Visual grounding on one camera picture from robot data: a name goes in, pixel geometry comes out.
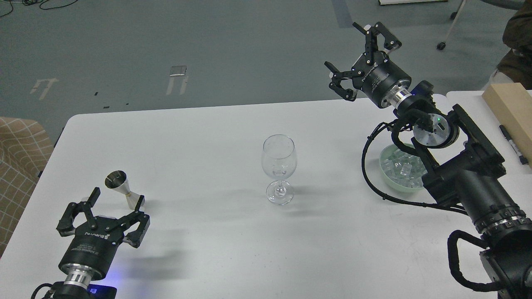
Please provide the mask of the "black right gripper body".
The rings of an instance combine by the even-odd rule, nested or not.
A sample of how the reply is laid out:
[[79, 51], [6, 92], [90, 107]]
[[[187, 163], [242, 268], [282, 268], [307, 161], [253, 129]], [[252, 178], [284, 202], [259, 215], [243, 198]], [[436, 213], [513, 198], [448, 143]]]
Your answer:
[[352, 78], [352, 85], [362, 91], [378, 108], [390, 106], [389, 94], [395, 86], [405, 89], [411, 85], [411, 76], [399, 68], [383, 51], [374, 52], [374, 62], [367, 64], [369, 57], [361, 54], [352, 66], [358, 76]]

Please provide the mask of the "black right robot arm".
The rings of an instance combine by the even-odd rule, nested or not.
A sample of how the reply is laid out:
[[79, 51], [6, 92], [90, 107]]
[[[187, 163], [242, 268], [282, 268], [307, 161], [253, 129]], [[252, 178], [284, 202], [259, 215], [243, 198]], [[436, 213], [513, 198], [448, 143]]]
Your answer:
[[[409, 90], [411, 77], [389, 58], [401, 42], [381, 22], [362, 27], [365, 50], [349, 71], [325, 62], [331, 71], [329, 88], [347, 101], [361, 91], [380, 109], [393, 107], [396, 117], [380, 123], [367, 138], [361, 168], [367, 185], [383, 199], [464, 214], [481, 237], [456, 230], [447, 239], [452, 277], [475, 292], [496, 292], [500, 299], [530, 299], [531, 219], [498, 181], [506, 174], [504, 158], [473, 119], [458, 104], [441, 112], [433, 100], [433, 85], [420, 81]], [[424, 188], [435, 203], [410, 202], [377, 189], [366, 173], [372, 141], [387, 129], [392, 142], [420, 157], [427, 172]]]

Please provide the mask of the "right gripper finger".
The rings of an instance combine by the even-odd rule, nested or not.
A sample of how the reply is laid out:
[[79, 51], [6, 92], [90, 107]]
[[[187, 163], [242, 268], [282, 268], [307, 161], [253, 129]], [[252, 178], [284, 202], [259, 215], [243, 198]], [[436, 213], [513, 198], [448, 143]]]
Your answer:
[[[375, 25], [366, 25], [365, 27], [356, 22], [353, 22], [352, 25], [365, 36], [365, 52], [362, 56], [365, 59], [365, 64], [369, 66], [374, 64], [378, 57], [384, 61], [389, 59], [388, 54], [400, 49], [402, 46], [401, 41], [381, 22], [377, 22]], [[378, 36], [380, 35], [384, 38], [384, 51], [380, 51], [378, 47]]]
[[348, 79], [355, 79], [362, 76], [361, 71], [352, 69], [351, 71], [340, 72], [332, 63], [324, 62], [324, 65], [330, 70], [332, 77], [331, 82], [328, 85], [331, 90], [333, 90], [338, 96], [342, 99], [354, 102], [357, 98], [357, 93], [360, 87], [354, 87], [353, 89], [345, 89], [342, 87], [342, 81]]

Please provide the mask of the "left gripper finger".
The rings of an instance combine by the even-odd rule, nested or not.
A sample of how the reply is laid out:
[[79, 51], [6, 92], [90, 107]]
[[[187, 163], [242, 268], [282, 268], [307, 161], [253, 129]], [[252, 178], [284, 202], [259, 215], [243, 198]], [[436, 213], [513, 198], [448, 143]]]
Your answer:
[[95, 206], [100, 194], [100, 188], [95, 187], [87, 200], [78, 203], [71, 202], [67, 205], [65, 212], [61, 216], [57, 225], [57, 231], [60, 236], [66, 237], [74, 235], [76, 229], [74, 227], [74, 220], [81, 212], [86, 217], [89, 229], [95, 230], [98, 228], [96, 217], [93, 216], [91, 209]]
[[99, 216], [99, 224], [103, 232], [109, 234], [108, 241], [112, 245], [127, 243], [133, 248], [139, 248], [150, 225], [150, 216], [140, 210], [144, 202], [145, 197], [140, 196], [133, 212], [119, 219]]

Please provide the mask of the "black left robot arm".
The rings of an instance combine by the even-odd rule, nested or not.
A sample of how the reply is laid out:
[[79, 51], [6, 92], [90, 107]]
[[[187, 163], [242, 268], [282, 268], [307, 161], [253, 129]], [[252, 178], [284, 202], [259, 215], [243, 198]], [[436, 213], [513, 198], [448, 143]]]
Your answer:
[[66, 274], [63, 281], [40, 284], [32, 293], [47, 287], [46, 299], [112, 299], [116, 288], [97, 286], [95, 281], [108, 274], [118, 247], [127, 243], [138, 248], [150, 225], [150, 216], [141, 210], [144, 195], [136, 195], [133, 211], [121, 218], [95, 216], [95, 206], [101, 190], [95, 187], [86, 200], [67, 205], [56, 227], [62, 237], [73, 236], [59, 270]]

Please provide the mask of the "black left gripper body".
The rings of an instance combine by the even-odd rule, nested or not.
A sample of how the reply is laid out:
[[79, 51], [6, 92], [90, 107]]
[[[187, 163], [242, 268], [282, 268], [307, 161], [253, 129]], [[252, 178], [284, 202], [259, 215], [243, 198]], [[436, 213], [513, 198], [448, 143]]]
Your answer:
[[91, 281], [102, 280], [108, 274], [125, 235], [122, 229], [112, 228], [118, 221], [115, 217], [96, 216], [94, 220], [95, 228], [85, 222], [60, 233], [62, 237], [74, 236], [58, 265], [67, 275], [64, 284], [88, 288]]

